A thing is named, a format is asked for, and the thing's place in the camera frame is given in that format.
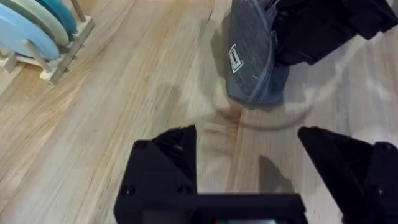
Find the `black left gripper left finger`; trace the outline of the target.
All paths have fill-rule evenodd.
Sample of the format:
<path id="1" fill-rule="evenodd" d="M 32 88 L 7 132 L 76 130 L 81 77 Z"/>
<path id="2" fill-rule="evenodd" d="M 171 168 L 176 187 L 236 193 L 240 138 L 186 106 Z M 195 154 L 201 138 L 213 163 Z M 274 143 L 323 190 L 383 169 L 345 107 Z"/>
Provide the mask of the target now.
<path id="1" fill-rule="evenodd" d="M 197 130 L 172 128 L 131 149 L 113 208 L 117 223 L 188 223 L 190 213 L 162 203 L 197 193 Z"/>

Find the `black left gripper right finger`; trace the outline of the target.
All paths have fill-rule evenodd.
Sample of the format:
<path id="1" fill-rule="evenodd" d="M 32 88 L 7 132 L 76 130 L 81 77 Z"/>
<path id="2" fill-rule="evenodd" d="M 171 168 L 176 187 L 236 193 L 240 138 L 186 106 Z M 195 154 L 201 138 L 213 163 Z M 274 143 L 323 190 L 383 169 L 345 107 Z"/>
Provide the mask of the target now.
<path id="1" fill-rule="evenodd" d="M 397 148 L 302 126 L 309 158 L 349 224 L 397 224 Z"/>

